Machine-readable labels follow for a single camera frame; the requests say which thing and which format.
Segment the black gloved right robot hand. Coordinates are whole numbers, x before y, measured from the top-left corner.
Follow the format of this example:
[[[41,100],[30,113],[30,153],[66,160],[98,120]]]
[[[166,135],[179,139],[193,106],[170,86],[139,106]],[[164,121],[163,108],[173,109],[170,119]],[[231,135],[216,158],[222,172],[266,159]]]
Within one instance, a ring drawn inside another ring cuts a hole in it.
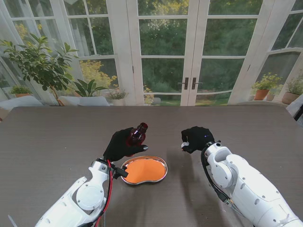
[[[209,142],[215,142],[209,129],[198,126],[183,130],[181,138],[184,144],[182,150],[189,154],[196,150],[202,151]]]

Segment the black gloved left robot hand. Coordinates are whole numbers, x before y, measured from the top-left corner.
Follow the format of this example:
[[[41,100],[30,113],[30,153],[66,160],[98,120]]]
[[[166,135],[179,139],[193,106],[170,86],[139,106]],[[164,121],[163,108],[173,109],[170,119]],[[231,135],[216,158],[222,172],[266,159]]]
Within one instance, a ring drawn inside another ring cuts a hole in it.
[[[148,149],[146,145],[127,145],[127,140],[132,129],[133,127],[123,129],[116,131],[113,134],[111,141],[103,154],[103,157],[106,161],[109,160],[110,162],[116,162],[123,157],[129,157],[134,154],[144,152]]]

